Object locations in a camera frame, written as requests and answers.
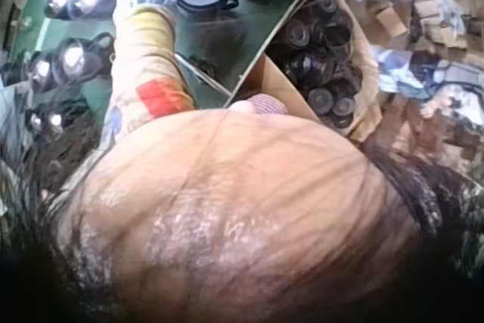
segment patterned sleeve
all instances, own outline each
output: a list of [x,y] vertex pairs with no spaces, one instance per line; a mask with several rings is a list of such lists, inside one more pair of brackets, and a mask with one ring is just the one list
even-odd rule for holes
[[110,125],[116,141],[158,117],[193,110],[175,61],[173,0],[117,0]]

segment table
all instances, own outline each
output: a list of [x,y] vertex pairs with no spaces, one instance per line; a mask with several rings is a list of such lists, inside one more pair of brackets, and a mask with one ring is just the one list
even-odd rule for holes
[[[110,32],[115,35],[112,20],[96,21],[62,21],[49,20],[44,17],[46,0],[28,0],[23,9],[22,17],[33,19],[32,28],[16,35],[11,58],[14,59],[19,52],[27,50],[48,50],[55,48],[65,37],[94,38],[99,33]],[[263,48],[277,32],[283,23],[287,12],[295,0],[271,0],[265,4],[240,0],[240,5],[233,11],[226,12],[223,19],[197,24],[207,30],[210,37],[222,37],[224,42],[216,45],[217,58],[214,58],[213,45],[207,47],[205,41],[194,40],[193,23],[179,19],[176,27],[177,53],[184,58],[195,56],[197,58],[210,58],[218,70],[217,80],[228,92],[215,90],[205,82],[201,82],[190,70],[181,66],[188,85],[194,96],[198,108],[223,107],[236,92],[244,80],[248,70],[255,64]],[[43,101],[59,98],[75,98],[80,94],[88,100],[93,111],[104,117],[111,93],[110,80],[95,79],[70,89],[56,89],[43,95],[36,95],[36,104]]]

